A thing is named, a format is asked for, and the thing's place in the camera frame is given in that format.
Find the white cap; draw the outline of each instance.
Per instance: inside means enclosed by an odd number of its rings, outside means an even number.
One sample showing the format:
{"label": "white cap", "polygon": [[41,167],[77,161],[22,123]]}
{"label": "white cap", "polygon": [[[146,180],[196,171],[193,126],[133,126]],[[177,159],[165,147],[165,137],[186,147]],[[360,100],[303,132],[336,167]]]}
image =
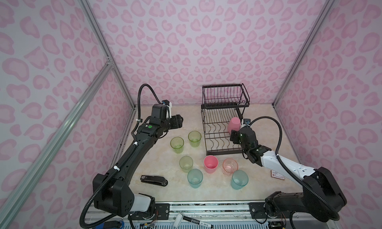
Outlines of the white cap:
{"label": "white cap", "polygon": [[182,222],[182,219],[183,219],[183,214],[178,213],[178,215],[177,215],[176,218],[175,218],[175,222],[174,222],[174,227],[175,227],[175,228],[178,228],[178,227],[179,227],[180,222]]}

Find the yellow-green cup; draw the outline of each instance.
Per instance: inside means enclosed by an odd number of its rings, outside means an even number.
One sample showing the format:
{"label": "yellow-green cup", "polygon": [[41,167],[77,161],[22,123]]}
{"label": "yellow-green cup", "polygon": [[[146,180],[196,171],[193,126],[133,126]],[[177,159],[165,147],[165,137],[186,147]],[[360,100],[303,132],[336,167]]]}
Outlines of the yellow-green cup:
{"label": "yellow-green cup", "polygon": [[174,137],[170,141],[170,145],[175,153],[180,154],[183,152],[184,140],[181,137]]}
{"label": "yellow-green cup", "polygon": [[192,169],[193,164],[194,164],[194,161],[192,160],[190,156],[183,156],[179,160],[179,166],[182,169],[182,171],[185,173],[188,173]]}
{"label": "yellow-green cup", "polygon": [[192,147],[198,147],[200,145],[200,141],[202,139],[202,134],[199,131],[191,131],[188,134],[188,140]]}

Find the plastic cup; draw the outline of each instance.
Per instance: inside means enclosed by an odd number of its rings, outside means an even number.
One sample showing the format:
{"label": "plastic cup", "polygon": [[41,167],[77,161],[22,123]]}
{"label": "plastic cup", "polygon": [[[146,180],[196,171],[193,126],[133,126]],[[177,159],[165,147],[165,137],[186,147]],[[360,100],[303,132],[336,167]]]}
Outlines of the plastic cup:
{"label": "plastic cup", "polygon": [[245,185],[247,185],[248,181],[249,181],[248,175],[244,171],[236,170],[232,174],[231,186],[233,189],[238,190],[243,188]]}
{"label": "plastic cup", "polygon": [[188,139],[192,147],[198,147],[202,139],[202,134],[200,134],[199,131],[191,131],[188,134]]}
{"label": "plastic cup", "polygon": [[174,137],[172,138],[170,145],[175,153],[180,154],[183,152],[184,140],[181,137]]}
{"label": "plastic cup", "polygon": [[228,123],[228,133],[231,135],[231,131],[235,130],[238,131],[240,130],[241,127],[241,121],[239,117],[233,117],[230,122]]}
{"label": "plastic cup", "polygon": [[179,160],[179,166],[185,173],[188,173],[192,169],[193,164],[194,164],[194,161],[192,160],[190,156],[183,156]]}
{"label": "plastic cup", "polygon": [[223,161],[223,174],[231,176],[239,168],[236,160],[228,158]]}
{"label": "plastic cup", "polygon": [[191,169],[187,174],[188,182],[193,188],[199,188],[202,184],[203,173],[199,169]]}
{"label": "plastic cup", "polygon": [[214,155],[208,155],[204,158],[204,170],[212,174],[216,171],[219,160]]}

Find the white label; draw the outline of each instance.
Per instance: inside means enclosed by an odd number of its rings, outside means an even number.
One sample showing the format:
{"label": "white label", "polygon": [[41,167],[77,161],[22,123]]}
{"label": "white label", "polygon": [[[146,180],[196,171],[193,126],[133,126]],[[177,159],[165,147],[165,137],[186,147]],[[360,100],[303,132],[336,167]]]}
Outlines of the white label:
{"label": "white label", "polygon": [[284,175],[282,175],[282,174],[280,174],[280,173],[278,173],[278,172],[276,172],[276,171],[274,171],[274,170],[271,170],[270,173],[271,173],[271,176],[272,176],[273,178],[277,178],[277,179],[285,180]]}
{"label": "white label", "polygon": [[201,222],[199,222],[199,225],[211,228],[211,224],[206,223],[206,222],[201,221]]}

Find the clear pink cup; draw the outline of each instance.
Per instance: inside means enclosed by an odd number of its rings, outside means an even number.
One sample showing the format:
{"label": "clear pink cup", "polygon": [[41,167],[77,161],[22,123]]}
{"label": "clear pink cup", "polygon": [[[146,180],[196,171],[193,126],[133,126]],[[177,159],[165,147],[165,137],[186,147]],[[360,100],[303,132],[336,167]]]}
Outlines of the clear pink cup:
{"label": "clear pink cup", "polygon": [[223,174],[227,176],[232,176],[232,174],[239,168],[236,160],[228,158],[223,161]]}
{"label": "clear pink cup", "polygon": [[204,170],[212,174],[216,171],[219,160],[214,155],[208,155],[204,158]]}

